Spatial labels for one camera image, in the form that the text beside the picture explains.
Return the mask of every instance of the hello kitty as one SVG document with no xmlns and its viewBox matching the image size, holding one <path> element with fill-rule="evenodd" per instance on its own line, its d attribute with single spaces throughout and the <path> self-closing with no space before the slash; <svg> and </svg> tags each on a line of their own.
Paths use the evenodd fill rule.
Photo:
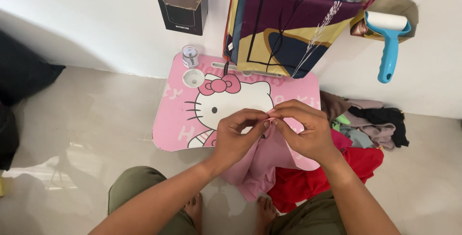
<svg viewBox="0 0 462 235">
<path fill-rule="evenodd" d="M 243 108 L 269 111 L 273 108 L 270 97 L 271 87 L 265 81 L 240 82 L 234 74 L 220 78 L 206 74 L 204 83 L 198 88 L 199 95 L 194 102 L 196 116 L 200 123 L 210 130 L 200 133 L 188 143 L 188 148 L 215 146 L 218 122 Z"/>
</svg>

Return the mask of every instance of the hello kitty bow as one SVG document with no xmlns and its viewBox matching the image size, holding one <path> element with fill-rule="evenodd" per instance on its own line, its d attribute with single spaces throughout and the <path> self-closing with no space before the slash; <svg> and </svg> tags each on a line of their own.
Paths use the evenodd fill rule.
<svg viewBox="0 0 462 235">
<path fill-rule="evenodd" d="M 198 88 L 202 95 L 209 96 L 215 92 L 237 93 L 241 90 L 241 83 L 234 74 L 227 74 L 223 78 L 206 79 Z"/>
</svg>

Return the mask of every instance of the red clothing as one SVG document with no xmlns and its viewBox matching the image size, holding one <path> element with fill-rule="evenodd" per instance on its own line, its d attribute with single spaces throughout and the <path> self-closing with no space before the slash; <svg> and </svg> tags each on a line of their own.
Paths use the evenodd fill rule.
<svg viewBox="0 0 462 235">
<path fill-rule="evenodd" d="M 338 149 L 345 147 L 347 141 L 341 133 L 331 130 L 332 139 Z M 382 164 L 384 153 L 380 149 L 350 148 L 342 152 L 345 160 L 363 183 L 374 176 L 373 171 Z M 297 207 L 296 202 L 309 199 L 330 189 L 326 174 L 319 167 L 314 171 L 303 171 L 276 167 L 276 184 L 268 191 L 274 206 L 280 212 L 290 212 Z"/>
</svg>

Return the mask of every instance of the blue handle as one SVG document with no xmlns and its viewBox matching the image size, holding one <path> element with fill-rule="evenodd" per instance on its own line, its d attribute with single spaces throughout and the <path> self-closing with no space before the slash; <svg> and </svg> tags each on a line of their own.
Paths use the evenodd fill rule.
<svg viewBox="0 0 462 235">
<path fill-rule="evenodd" d="M 380 72 L 378 73 L 378 81 L 381 83 L 388 83 L 393 77 L 395 72 L 396 60 L 398 60 L 398 38 L 390 37 L 384 34 L 385 48 L 384 55 L 382 56 L 382 63 L 380 64 Z"/>
</svg>

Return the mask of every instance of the white roller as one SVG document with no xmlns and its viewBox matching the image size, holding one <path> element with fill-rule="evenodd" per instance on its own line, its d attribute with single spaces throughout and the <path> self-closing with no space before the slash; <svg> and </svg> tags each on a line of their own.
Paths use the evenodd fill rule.
<svg viewBox="0 0 462 235">
<path fill-rule="evenodd" d="M 367 22 L 379 28 L 402 31 L 407 24 L 407 18 L 405 16 L 370 11 L 367 11 L 367 14 Z"/>
</svg>

